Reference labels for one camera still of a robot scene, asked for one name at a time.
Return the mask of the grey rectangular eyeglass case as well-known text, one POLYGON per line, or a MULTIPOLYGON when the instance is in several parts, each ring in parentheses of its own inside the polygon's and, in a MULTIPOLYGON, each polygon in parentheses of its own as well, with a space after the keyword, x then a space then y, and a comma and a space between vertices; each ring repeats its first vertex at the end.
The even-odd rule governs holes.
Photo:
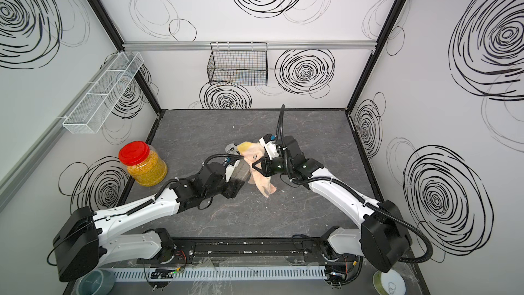
POLYGON ((242 179, 245 182, 249 182, 251 179, 251 171, 249 164, 244 160, 240 160, 240 173, 239 173, 239 180, 242 179))

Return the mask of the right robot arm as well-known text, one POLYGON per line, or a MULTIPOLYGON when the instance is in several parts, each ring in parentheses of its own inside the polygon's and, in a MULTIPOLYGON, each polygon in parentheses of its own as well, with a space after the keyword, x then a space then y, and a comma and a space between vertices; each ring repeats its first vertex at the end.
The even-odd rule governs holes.
POLYGON ((335 227, 323 236, 327 259, 342 254, 361 256, 383 273, 400 262, 412 240, 392 202, 381 203, 346 185, 322 163, 306 158, 292 136, 279 141, 267 134, 259 145, 263 154, 252 163, 258 174, 266 178, 285 175, 290 183, 327 199, 356 225, 354 229, 335 227))

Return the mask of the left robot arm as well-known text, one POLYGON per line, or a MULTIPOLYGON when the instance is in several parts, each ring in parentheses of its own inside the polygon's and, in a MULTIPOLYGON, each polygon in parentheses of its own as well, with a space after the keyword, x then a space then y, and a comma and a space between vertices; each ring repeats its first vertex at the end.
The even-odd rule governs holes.
POLYGON ((75 210, 52 241, 50 254, 55 257, 59 280, 74 281, 111 262, 173 254, 174 247, 162 232, 140 236, 130 231, 197 208, 217 195, 235 198, 249 179, 234 176, 235 171, 234 166, 212 162, 192 176, 167 180, 149 197, 109 209, 94 211, 84 206, 75 210))

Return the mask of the red lid jar yellow grains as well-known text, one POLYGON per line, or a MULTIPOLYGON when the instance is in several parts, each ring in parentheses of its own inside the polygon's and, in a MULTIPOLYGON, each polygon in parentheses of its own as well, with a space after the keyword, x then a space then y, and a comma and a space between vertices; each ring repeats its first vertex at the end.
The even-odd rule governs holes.
POLYGON ((156 186, 168 172, 166 163, 157 151, 144 141, 127 143, 119 151, 118 159, 126 166, 128 174, 143 187, 156 186))

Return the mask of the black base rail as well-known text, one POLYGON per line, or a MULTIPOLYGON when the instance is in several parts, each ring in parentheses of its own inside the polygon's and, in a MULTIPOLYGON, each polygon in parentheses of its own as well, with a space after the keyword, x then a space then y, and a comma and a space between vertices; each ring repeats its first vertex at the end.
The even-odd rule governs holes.
POLYGON ((307 263, 342 264, 358 260, 361 253, 337 253, 327 240, 305 235, 289 238, 172 238, 167 250, 138 264, 152 266, 192 264, 196 258, 297 257, 307 263))

